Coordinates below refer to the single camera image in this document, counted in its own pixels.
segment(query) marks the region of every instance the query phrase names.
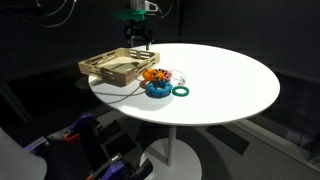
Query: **table base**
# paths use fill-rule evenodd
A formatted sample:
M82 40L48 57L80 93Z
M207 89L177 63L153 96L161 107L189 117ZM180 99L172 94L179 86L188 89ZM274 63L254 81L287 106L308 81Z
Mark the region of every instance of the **table base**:
M142 154L140 165L146 157L153 165L153 172L145 180L201 180L200 160L189 145L174 140L171 166L167 165L167 149L168 138L165 138L152 143Z

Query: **green ring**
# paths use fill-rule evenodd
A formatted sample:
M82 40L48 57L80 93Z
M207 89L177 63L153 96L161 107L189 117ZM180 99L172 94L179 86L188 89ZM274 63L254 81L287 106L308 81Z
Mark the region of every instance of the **green ring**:
M186 92L185 93L178 93L177 92L178 89L183 89ZM172 94L175 96L179 96L179 97L188 96L189 92L190 92L190 90L185 86L176 86L176 87L172 88Z

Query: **table top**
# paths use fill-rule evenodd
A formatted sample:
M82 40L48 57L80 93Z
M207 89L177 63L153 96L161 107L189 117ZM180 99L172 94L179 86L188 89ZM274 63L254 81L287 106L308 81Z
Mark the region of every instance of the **table top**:
M134 48L145 50L145 46ZM186 76L186 97L151 98L140 87L143 77L117 87L89 76L93 93L104 103L141 120L182 126L223 124L254 116L278 97L280 84L265 65L230 50L195 44L151 45L160 53L154 68Z

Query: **white round table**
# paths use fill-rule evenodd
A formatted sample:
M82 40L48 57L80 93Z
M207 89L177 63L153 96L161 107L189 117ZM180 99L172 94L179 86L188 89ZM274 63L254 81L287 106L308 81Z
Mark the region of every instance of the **white round table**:
M134 49L145 50L145 46ZM276 100L279 81L265 65L226 49L157 44L149 51L160 53L154 68L178 70L186 76L188 96L151 98L140 87L142 76L125 87L99 83L90 76L90 87L101 101L128 116L170 125L169 138L151 144L141 158L142 163L148 157L154 166L146 179L200 180L199 158L176 139L176 126L223 124L254 116Z

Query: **wooden crate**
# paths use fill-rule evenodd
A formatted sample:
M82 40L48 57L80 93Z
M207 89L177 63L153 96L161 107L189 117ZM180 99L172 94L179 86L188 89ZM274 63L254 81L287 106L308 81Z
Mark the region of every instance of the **wooden crate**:
M116 86L126 86L159 61L159 53L119 48L78 65L82 74L96 76Z

